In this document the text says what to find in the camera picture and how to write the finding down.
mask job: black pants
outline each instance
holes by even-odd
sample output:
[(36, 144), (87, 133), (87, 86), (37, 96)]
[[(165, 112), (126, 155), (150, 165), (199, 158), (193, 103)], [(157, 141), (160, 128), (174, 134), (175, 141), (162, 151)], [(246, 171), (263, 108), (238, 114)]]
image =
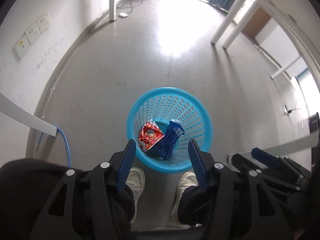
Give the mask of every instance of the black pants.
[[(42, 207), (67, 170), (36, 159), (17, 160), (0, 168), (1, 238), (29, 239)], [(129, 223), (135, 212), (132, 191), (126, 186), (112, 197), (123, 239), (134, 239)], [(211, 197), (200, 187), (187, 188), (178, 207), (179, 222), (190, 226), (205, 224)]]

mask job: white table leg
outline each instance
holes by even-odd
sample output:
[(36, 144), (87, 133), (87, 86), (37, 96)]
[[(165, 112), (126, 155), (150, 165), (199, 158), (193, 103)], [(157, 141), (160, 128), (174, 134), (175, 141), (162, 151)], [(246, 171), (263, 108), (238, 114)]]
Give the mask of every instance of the white table leg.
[(225, 32), (225, 30), (229, 26), (229, 24), (232, 22), (232, 19), (236, 16), (238, 10), (241, 8), (244, 1), (245, 0), (235, 0), (226, 18), (224, 19), (223, 23), (219, 26), (218, 30), (216, 31), (213, 38), (211, 39), (212, 44), (216, 44), (218, 42), (222, 34)]
[(252, 6), (249, 8), (247, 13), (243, 16), (241, 21), (237, 24), (233, 32), (229, 35), (229, 37), (226, 39), (226, 41), (223, 43), (222, 47), (224, 49), (229, 48), (230, 44), (234, 41), (234, 39), (238, 36), (238, 34), (243, 30), (243, 28), (247, 25), (247, 23), (250, 21), (251, 17), (255, 14), (255, 12), (259, 8), (259, 4), (257, 1), (255, 1)]
[(114, 22), (116, 20), (116, 0), (109, 0), (109, 11), (110, 22)]
[(28, 113), (26, 110), (17, 106), (7, 97), (0, 93), (0, 111), (7, 116), (10, 116), (14, 120), (23, 123), (29, 127), (32, 127), (41, 132), (50, 134), (52, 136), (57, 135), (57, 128), (52, 124), (49, 124), (40, 118)]
[(300, 58), (301, 58), (301, 56), (299, 55), (293, 62), (291, 62), (290, 64), (288, 64), (288, 65), (280, 68), (279, 70), (277, 70), (274, 74), (271, 75), (271, 78), (274, 79), (277, 75), (279, 75), (279, 74), (283, 73), (284, 71), (286, 71), (294, 63), (296, 63)]

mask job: white desk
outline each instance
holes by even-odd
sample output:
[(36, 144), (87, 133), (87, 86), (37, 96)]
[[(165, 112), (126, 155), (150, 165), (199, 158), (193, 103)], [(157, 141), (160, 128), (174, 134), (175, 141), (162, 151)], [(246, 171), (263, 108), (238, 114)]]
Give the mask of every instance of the white desk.
[[(244, 0), (236, 0), (232, 5), (224, 22), (213, 36), (212, 44), (217, 43), (243, 2)], [(265, 9), (286, 32), (306, 62), (320, 90), (320, 18), (308, 0), (256, 0), (223, 43), (223, 47), (227, 49), (230, 46), (259, 6)], [(274, 78), (284, 70), (273, 74), (272, 77)]]

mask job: blue packaging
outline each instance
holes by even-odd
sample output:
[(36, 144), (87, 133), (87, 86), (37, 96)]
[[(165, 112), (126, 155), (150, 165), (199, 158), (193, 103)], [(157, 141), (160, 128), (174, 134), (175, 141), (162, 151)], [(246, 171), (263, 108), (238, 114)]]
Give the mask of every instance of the blue packaging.
[(184, 134), (182, 123), (179, 120), (171, 119), (164, 138), (155, 144), (158, 153), (165, 161), (171, 158), (174, 146), (182, 134)]

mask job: shoe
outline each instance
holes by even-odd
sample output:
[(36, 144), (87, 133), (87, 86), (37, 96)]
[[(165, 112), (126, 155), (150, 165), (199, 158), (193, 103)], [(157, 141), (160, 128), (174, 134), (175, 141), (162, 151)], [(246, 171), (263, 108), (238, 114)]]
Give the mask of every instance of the shoe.
[(174, 203), (173, 209), (171, 211), (171, 218), (172, 220), (177, 223), (178, 225), (182, 225), (178, 220), (178, 206), (182, 197), (182, 193), (185, 191), (187, 187), (190, 186), (198, 186), (198, 181), (196, 175), (188, 171), (182, 175), (178, 185), (177, 185), (177, 195), (176, 195), (176, 202)]
[(134, 216), (130, 223), (133, 223), (136, 220), (138, 201), (144, 190), (145, 182), (146, 182), (146, 179), (142, 169), (135, 168), (135, 167), (130, 169), (126, 184), (129, 186), (129, 188), (133, 192), (134, 205), (135, 205)]

